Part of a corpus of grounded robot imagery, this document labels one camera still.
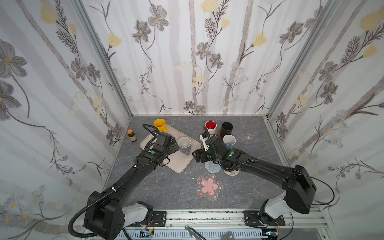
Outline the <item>grey round coaster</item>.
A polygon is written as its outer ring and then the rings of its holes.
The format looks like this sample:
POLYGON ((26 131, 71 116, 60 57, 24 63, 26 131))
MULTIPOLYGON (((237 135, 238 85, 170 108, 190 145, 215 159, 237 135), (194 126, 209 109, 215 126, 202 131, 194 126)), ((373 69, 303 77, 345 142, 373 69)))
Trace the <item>grey round coaster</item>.
POLYGON ((205 163, 205 168, 206 170, 209 172, 209 173, 212 173, 212 174, 216 174, 216 173, 219 173, 221 171, 221 167, 220 165, 218 164, 215 164, 214 162, 212 161, 209 161, 209 162, 206 162, 205 163))

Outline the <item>blue floral mug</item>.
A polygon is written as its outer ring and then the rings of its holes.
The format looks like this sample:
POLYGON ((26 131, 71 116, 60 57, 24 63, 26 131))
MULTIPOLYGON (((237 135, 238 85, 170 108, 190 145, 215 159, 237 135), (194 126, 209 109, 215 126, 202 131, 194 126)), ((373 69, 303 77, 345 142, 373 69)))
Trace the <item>blue floral mug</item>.
POLYGON ((236 144, 236 138, 233 135, 225 135, 223 137, 223 142, 226 145, 228 150, 231 150, 234 148, 234 145, 236 144))

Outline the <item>lavender mug white inside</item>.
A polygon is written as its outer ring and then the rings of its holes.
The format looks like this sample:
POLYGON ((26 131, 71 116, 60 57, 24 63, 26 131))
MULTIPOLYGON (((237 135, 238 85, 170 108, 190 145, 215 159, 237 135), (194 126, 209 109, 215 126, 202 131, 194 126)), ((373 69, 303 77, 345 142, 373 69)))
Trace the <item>lavender mug white inside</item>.
POLYGON ((178 146, 179 146, 180 152, 188 156, 192 148, 192 141, 189 137, 181 137, 178 140, 178 146))

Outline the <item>yellow mug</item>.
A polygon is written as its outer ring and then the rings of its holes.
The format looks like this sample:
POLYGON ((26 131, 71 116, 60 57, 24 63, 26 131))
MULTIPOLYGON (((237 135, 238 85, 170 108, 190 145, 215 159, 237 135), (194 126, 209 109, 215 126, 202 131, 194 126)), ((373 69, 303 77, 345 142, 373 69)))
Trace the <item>yellow mug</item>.
POLYGON ((154 126, 162 133, 167 133, 167 124, 164 119, 157 119, 154 121, 154 126))

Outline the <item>beige serving tray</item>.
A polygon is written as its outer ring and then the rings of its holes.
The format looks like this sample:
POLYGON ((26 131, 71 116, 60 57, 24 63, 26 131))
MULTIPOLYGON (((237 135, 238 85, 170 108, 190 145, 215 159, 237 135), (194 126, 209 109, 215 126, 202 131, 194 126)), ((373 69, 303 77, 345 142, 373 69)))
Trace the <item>beige serving tray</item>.
POLYGON ((142 127, 145 128, 150 134, 140 143, 140 147, 143 150, 135 160, 135 164, 140 169, 146 167, 155 169, 158 166, 167 166, 176 173, 182 173, 188 166, 188 164, 194 159, 192 152, 200 149, 202 146, 198 141, 192 139, 186 134, 183 134, 182 132, 176 130, 171 126, 167 126, 167 134, 170 134, 175 137, 177 143, 181 137, 189 137, 191 139, 192 148, 190 154, 186 156, 182 154, 180 150, 169 156, 154 153, 150 150, 150 143, 153 140, 154 134, 159 133, 160 131, 156 129, 156 127, 148 124, 143 124, 142 127))

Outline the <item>black mug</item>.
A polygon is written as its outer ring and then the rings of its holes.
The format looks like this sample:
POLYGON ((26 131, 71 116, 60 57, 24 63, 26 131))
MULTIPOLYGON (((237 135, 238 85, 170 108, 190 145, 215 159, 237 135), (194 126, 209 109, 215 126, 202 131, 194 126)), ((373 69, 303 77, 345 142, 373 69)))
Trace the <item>black mug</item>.
POLYGON ((223 139, 226 135, 231 135, 233 131, 233 124, 230 122, 224 122, 220 129, 220 138, 223 139))

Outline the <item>white mug red inside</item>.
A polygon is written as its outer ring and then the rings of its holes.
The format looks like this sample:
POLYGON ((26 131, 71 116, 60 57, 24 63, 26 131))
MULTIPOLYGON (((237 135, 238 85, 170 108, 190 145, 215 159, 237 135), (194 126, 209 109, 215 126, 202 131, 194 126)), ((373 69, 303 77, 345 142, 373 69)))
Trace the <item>white mug red inside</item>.
POLYGON ((210 135, 215 135, 217 132, 217 123, 214 121, 207 121, 205 127, 208 129, 210 135))

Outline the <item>pink flower coaster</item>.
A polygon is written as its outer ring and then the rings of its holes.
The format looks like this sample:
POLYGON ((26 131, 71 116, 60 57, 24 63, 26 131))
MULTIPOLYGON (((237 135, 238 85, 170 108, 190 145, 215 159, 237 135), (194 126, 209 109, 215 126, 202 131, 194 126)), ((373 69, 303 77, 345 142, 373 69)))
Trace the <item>pink flower coaster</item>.
POLYGON ((207 198, 210 201, 216 201, 219 198, 219 193, 223 190, 223 184, 217 180, 217 177, 214 174, 199 177, 197 184, 198 196, 201 198, 207 198))

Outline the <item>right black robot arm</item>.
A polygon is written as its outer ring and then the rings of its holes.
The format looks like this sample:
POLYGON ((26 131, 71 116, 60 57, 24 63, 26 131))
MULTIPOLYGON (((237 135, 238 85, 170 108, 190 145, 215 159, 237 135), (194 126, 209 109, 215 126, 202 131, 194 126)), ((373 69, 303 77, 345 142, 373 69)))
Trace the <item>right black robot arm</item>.
POLYGON ((283 189, 285 192, 271 200, 265 200, 258 212, 263 225, 280 218, 286 213, 310 213, 317 187, 307 170, 297 165, 293 168, 276 165, 248 153, 232 148, 217 137, 203 140, 203 147, 192 155, 196 162, 213 162, 227 172, 240 171, 256 175, 283 189))

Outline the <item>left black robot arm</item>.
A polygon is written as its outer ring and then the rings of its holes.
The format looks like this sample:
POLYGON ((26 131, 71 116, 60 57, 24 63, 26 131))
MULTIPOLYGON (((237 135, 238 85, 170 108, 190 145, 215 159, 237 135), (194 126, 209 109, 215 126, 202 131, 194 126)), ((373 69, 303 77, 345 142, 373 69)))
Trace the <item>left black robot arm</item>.
POLYGON ((155 132, 155 143, 135 157, 133 166, 111 187, 103 192, 93 192, 87 205, 76 213, 68 224, 69 233, 77 238, 99 236, 113 240, 122 229, 133 223, 147 219, 149 205, 136 204, 135 208, 146 212, 133 221, 128 220, 129 213, 123 210, 122 203, 158 166, 164 166, 165 159, 179 150, 176 138, 167 133, 155 132))

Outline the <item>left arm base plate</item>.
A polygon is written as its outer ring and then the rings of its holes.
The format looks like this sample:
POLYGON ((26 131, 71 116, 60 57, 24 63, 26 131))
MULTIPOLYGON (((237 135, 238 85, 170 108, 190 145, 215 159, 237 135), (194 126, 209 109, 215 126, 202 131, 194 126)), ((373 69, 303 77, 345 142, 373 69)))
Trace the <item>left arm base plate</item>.
POLYGON ((167 218, 167 212, 166 211, 153 211, 151 213, 148 213, 146 218, 138 223, 133 223, 131 225, 128 225, 128 228, 133 227, 165 227, 166 226, 166 218, 167 218))

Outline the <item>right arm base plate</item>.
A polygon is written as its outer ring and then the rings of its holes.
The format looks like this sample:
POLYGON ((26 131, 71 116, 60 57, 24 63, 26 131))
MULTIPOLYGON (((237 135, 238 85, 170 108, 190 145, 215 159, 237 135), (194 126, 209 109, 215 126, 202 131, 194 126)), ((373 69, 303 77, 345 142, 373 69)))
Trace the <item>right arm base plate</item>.
POLYGON ((267 227, 277 227, 285 226, 285 220, 283 216, 273 219, 266 213, 259 213, 259 210, 256 211, 243 211, 245 225, 248 227, 254 228, 267 228, 267 227))

